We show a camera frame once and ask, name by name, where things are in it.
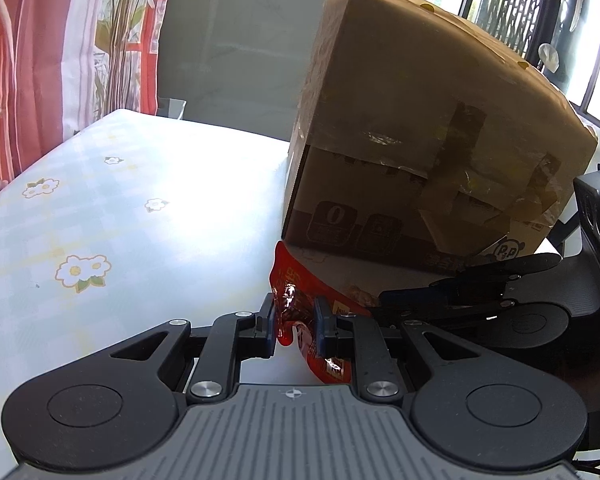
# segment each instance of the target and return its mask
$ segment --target brown cardboard box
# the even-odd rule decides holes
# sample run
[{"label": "brown cardboard box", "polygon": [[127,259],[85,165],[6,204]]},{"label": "brown cardboard box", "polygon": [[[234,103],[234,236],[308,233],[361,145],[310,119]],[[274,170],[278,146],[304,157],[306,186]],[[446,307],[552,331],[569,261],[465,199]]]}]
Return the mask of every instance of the brown cardboard box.
[{"label": "brown cardboard box", "polygon": [[285,241],[436,272],[531,254],[597,140],[537,70],[424,0],[326,0]]}]

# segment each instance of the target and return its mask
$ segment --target metal screw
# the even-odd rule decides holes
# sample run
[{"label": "metal screw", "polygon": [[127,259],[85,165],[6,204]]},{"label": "metal screw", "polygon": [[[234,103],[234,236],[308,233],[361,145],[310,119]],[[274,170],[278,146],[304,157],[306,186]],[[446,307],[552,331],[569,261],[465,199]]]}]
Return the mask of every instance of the metal screw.
[{"label": "metal screw", "polygon": [[222,393],[222,386],[213,381],[200,381],[191,387],[196,397],[215,397]]},{"label": "metal screw", "polygon": [[376,381],[367,386],[366,390],[374,397],[391,397],[399,391],[398,386],[389,381]]}]

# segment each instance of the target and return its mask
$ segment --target curtain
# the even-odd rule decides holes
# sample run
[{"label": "curtain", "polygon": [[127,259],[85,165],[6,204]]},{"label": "curtain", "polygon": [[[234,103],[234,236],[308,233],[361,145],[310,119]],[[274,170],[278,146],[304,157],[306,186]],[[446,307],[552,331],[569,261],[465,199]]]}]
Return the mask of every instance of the curtain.
[{"label": "curtain", "polygon": [[0,0],[0,179],[117,108],[157,109],[167,0]]}]

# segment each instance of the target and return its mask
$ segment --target panda logo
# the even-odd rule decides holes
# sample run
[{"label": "panda logo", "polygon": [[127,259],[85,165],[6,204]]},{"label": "panda logo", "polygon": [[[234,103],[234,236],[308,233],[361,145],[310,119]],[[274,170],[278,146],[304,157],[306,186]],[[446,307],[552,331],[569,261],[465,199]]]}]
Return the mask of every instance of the panda logo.
[{"label": "panda logo", "polygon": [[524,242],[519,242],[508,238],[502,243],[497,245],[493,251],[493,255],[496,257],[496,261],[501,262],[503,260],[510,260],[518,256],[520,251],[525,248]]}]

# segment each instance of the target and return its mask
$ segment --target checkered tablecloth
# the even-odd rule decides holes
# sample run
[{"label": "checkered tablecloth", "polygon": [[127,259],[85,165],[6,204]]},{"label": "checkered tablecloth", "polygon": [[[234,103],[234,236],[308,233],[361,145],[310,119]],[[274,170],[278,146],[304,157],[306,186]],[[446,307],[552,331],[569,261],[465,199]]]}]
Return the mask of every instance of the checkered tablecloth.
[{"label": "checkered tablecloth", "polygon": [[[287,148],[120,110],[9,184],[0,193],[0,410],[24,381],[165,320],[205,326],[259,309]],[[14,464],[0,430],[0,478]]]}]

